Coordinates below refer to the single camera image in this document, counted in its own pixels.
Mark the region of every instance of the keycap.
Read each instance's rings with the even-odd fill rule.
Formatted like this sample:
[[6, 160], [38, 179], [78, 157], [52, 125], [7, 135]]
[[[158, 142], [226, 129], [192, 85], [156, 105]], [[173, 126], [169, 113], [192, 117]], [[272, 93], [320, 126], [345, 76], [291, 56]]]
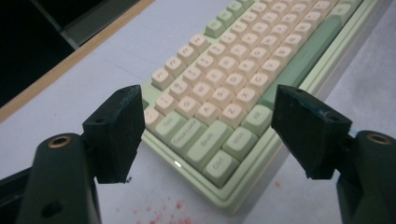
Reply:
[[178, 155], [184, 157], [187, 150], [206, 129], [207, 127], [201, 121], [189, 119], [171, 139], [169, 147]]
[[223, 149], [237, 160], [242, 161], [259, 138], [246, 128], [238, 127], [224, 143]]
[[185, 160], [201, 172], [232, 132], [232, 128], [216, 120], [187, 151]]
[[221, 188], [238, 165], [236, 159], [219, 150], [204, 169], [204, 175]]

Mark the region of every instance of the shift key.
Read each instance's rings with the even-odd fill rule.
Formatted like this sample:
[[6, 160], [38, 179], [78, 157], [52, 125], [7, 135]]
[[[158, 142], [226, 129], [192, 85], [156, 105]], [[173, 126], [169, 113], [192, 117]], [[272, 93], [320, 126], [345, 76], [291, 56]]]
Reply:
[[192, 145], [184, 159], [201, 172], [232, 133], [230, 126], [216, 120]]

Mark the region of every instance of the table surface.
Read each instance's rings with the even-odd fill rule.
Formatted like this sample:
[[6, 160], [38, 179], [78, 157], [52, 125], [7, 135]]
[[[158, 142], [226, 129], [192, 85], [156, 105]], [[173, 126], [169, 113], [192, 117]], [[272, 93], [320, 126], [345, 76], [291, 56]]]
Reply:
[[[0, 109], [0, 179], [31, 166], [36, 146], [82, 122], [115, 90], [143, 84], [228, 0], [142, 0], [86, 46]], [[396, 2], [386, 1], [337, 68], [321, 98], [353, 120], [351, 133], [396, 136]], [[98, 185], [103, 223], [341, 223], [331, 180], [306, 179], [285, 160], [225, 216], [142, 143], [128, 184]]]

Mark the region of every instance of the keyboard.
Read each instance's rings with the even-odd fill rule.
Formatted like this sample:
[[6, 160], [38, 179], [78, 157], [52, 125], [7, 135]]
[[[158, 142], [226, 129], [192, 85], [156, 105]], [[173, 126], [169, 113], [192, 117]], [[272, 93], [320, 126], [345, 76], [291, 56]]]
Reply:
[[375, 0], [234, 0], [142, 86], [143, 141], [233, 214], [281, 148], [278, 84], [318, 94]]

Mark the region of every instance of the beige keycap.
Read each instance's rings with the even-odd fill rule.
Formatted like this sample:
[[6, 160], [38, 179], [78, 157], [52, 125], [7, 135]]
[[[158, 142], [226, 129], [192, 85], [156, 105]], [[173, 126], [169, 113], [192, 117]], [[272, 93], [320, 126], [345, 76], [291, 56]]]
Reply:
[[204, 81], [213, 89], [217, 89], [226, 78], [227, 76], [219, 69], [212, 69], [206, 74]]
[[230, 49], [230, 56], [239, 63], [245, 60], [249, 53], [249, 49], [240, 44], [235, 45]]
[[280, 72], [283, 70], [284, 65], [275, 59], [268, 59], [262, 67], [259, 69], [259, 72], [267, 74], [271, 77], [272, 80], [275, 80]]
[[237, 94], [247, 83], [247, 79], [239, 74], [232, 73], [223, 82], [222, 86]]
[[228, 50], [223, 44], [217, 43], [209, 47], [207, 54], [218, 62], [222, 57], [228, 54]]
[[263, 64], [270, 57], [268, 50], [262, 47], [253, 49], [247, 56], [248, 60], [255, 62], [256, 64]]
[[259, 66], [251, 60], [242, 61], [235, 70], [235, 73], [250, 79], [259, 70]]
[[236, 129], [247, 114], [247, 111], [240, 105], [231, 103], [223, 109], [222, 113], [219, 115], [219, 120], [224, 121]]
[[257, 35], [259, 38], [265, 37], [271, 31], [271, 27], [264, 22], [257, 22], [251, 28], [251, 33]]
[[158, 69], [151, 76], [151, 84], [160, 91], [165, 90], [174, 80], [164, 68]]
[[209, 126], [219, 117], [220, 113], [221, 110], [217, 106], [212, 105], [209, 102], [205, 102], [195, 113], [195, 117], [202, 123]]
[[213, 68], [214, 64], [215, 64], [215, 59], [210, 56], [210, 55], [202, 55], [200, 58], [198, 58], [197, 63], [196, 63], [196, 67], [198, 69], [200, 69], [203, 72], [208, 72], [210, 69]]
[[146, 128], [152, 133], [155, 132], [155, 127], [164, 118], [164, 116], [156, 109], [150, 107], [145, 109], [145, 124]]
[[206, 40], [204, 35], [195, 35], [190, 39], [189, 45], [201, 54], [209, 47], [210, 43]]
[[217, 107], [224, 109], [235, 97], [233, 92], [229, 91], [224, 87], [219, 87], [213, 92], [212, 97], [209, 98], [209, 103], [216, 105]]
[[242, 38], [242, 36], [244, 36], [249, 31], [249, 28], [246, 23], [237, 21], [233, 24], [233, 26], [231, 26], [230, 31], [239, 38]]
[[190, 96], [185, 96], [177, 105], [176, 111], [187, 119], [191, 119], [201, 104]]
[[269, 52], [273, 52], [280, 45], [280, 39], [275, 35], [268, 35], [262, 39], [259, 47], [268, 50]]
[[259, 100], [260, 95], [251, 88], [244, 88], [233, 99], [234, 104], [240, 105], [249, 111]]
[[279, 15], [277, 15], [275, 12], [272, 12], [272, 11], [266, 12], [262, 16], [262, 22], [266, 23], [270, 27], [274, 27], [278, 23], [279, 20], [280, 20]]
[[198, 53], [189, 45], [184, 45], [177, 52], [177, 57], [186, 65], [190, 65], [198, 58]]
[[219, 70], [225, 74], [231, 74], [238, 67], [238, 61], [230, 56], [225, 56], [220, 59], [218, 66]]
[[212, 87], [201, 81], [192, 89], [191, 97], [203, 104], [207, 99], [209, 99], [213, 91], [215, 90]]
[[274, 51], [272, 58], [280, 61], [283, 66], [286, 66], [286, 64], [288, 64], [290, 60], [294, 57], [294, 54], [295, 51], [293, 51], [292, 48], [287, 46], [280, 46]]
[[185, 69], [186, 64], [184, 64], [178, 57], [172, 56], [165, 63], [165, 70], [168, 71], [173, 77], [178, 77]]
[[250, 11], [256, 13], [258, 16], [262, 16], [267, 10], [268, 6], [261, 2], [253, 4], [253, 6], [250, 8]]
[[191, 67], [183, 75], [183, 81], [189, 86], [193, 87], [195, 83], [199, 82], [204, 77], [204, 74], [197, 67]]
[[309, 6], [303, 3], [297, 3], [296, 5], [292, 6], [289, 13], [294, 14], [300, 20], [303, 15], [305, 15], [309, 11]]
[[189, 95], [190, 91], [191, 87], [189, 84], [181, 79], [175, 80], [169, 88], [169, 94], [177, 100], [181, 100], [184, 96]]
[[314, 32], [314, 27], [309, 22], [300, 22], [294, 27], [294, 30], [291, 32], [292, 34], [297, 34], [303, 37], [303, 40], [306, 41], [309, 36]]
[[154, 108], [166, 116], [169, 112], [176, 109], [178, 101], [170, 94], [164, 92], [155, 102]]
[[260, 39], [257, 35], [253, 33], [245, 34], [241, 39], [241, 44], [247, 47], [249, 50], [256, 48], [257, 45], [260, 43]]
[[263, 95], [272, 82], [273, 80], [268, 75], [257, 73], [251, 77], [247, 83], [247, 88], [254, 90], [259, 95]]
[[289, 10], [289, 6], [285, 3], [275, 3], [271, 7], [271, 11], [275, 12], [279, 17], [283, 17]]
[[236, 43], [239, 43], [239, 37], [231, 32], [225, 32], [219, 40], [227, 49], [231, 49]]

